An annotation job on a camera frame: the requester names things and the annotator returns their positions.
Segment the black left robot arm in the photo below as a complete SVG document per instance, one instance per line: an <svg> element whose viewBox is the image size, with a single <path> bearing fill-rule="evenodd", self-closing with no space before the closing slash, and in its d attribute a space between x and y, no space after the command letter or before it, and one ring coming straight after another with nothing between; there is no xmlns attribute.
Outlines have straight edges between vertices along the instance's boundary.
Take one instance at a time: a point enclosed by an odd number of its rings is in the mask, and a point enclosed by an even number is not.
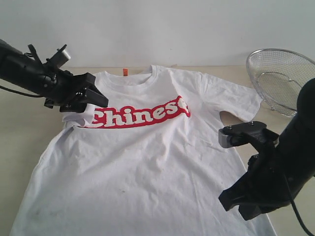
<svg viewBox="0 0 315 236"><path fill-rule="evenodd" d="M30 91L28 97L44 97L45 107L58 106L60 112L82 113L88 104L108 106L108 98L96 88L94 75L73 75L61 70L70 60L65 45L45 63L39 59L32 44L28 48L28 53L22 53L5 41L0 42L1 79Z"/></svg>

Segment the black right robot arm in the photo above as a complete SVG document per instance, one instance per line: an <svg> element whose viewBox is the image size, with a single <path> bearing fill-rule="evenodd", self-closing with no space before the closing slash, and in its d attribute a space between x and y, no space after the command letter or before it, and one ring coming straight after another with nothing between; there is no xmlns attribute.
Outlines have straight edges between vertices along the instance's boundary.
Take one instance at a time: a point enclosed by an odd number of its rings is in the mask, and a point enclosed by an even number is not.
<svg viewBox="0 0 315 236"><path fill-rule="evenodd" d="M309 80L297 99L297 113L281 134L260 121L219 129L223 148L251 144L258 152L248 170L219 196L226 211L238 207L251 220L292 203L315 175L315 81Z"/></svg>

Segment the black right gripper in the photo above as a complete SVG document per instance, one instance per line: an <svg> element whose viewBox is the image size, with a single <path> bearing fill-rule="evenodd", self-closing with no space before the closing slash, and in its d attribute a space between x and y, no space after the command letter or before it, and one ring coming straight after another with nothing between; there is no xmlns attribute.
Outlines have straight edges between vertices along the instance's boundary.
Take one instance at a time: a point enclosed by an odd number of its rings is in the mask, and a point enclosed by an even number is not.
<svg viewBox="0 0 315 236"><path fill-rule="evenodd" d="M225 211L239 206L243 219L251 220L291 203L283 177L283 155L279 154L277 146L281 140L296 138L297 126L297 122L291 121L280 135L260 121L227 126L230 129L244 127L257 131L250 137L249 144L258 154L249 159L246 173L219 195Z"/></svg>

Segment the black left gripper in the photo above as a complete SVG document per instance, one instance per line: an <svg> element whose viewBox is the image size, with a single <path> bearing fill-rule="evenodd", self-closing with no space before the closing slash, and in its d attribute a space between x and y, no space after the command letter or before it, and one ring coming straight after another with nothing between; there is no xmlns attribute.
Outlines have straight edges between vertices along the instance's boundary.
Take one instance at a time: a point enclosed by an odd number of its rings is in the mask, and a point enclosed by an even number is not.
<svg viewBox="0 0 315 236"><path fill-rule="evenodd" d="M86 104L108 107L108 98L95 86L95 77L89 73L74 75L50 62L42 63L35 47L28 45L34 64L27 66L28 90L45 97L45 106L59 106L63 111L81 113Z"/></svg>

